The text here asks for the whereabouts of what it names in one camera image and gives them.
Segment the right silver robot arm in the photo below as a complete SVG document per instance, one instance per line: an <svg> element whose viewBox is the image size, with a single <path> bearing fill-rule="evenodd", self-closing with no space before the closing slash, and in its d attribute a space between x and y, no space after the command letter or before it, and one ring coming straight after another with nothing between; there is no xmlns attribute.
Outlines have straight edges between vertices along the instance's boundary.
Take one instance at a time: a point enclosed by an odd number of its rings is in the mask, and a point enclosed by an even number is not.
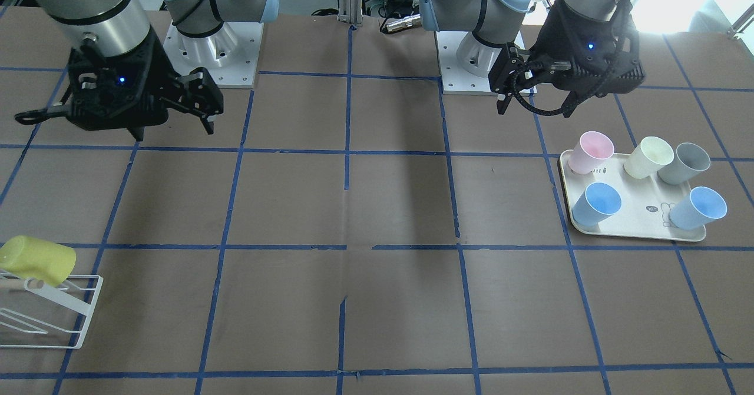
<svg viewBox="0 0 754 395"><path fill-rule="evenodd" d="M211 71L232 64L242 42L232 23L277 19L279 0L163 0L178 33L178 54L191 70L176 70L139 0L36 0L67 36L68 89L57 105L15 114L32 126L65 118L86 131L125 129L138 142L170 109L199 119L214 133L224 113Z"/></svg>

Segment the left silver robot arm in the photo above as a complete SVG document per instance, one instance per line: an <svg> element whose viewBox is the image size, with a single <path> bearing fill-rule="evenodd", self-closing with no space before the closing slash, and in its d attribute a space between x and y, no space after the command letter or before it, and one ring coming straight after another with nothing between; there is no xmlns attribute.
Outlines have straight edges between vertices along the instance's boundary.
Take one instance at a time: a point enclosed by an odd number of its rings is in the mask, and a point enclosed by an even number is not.
<svg viewBox="0 0 754 395"><path fill-rule="evenodd" d="M512 100L545 117L569 118L592 97L644 83L638 0L555 0L529 49L514 43L534 0L418 0L427 31L463 31L458 59L488 81L497 111Z"/></svg>

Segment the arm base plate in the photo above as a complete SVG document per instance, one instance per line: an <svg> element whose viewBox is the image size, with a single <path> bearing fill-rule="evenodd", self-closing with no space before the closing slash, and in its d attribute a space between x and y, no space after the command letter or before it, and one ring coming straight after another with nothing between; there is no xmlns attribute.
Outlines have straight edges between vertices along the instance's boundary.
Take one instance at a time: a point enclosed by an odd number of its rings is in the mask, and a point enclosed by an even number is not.
<svg viewBox="0 0 754 395"><path fill-rule="evenodd" d="M495 95L488 73L501 50L488 47L469 31L437 31L442 91L451 95Z"/></svg>
<svg viewBox="0 0 754 395"><path fill-rule="evenodd" d="M263 23L226 22L214 35L189 38L172 25L163 49L180 75L202 67L220 88L253 89L265 27Z"/></svg>

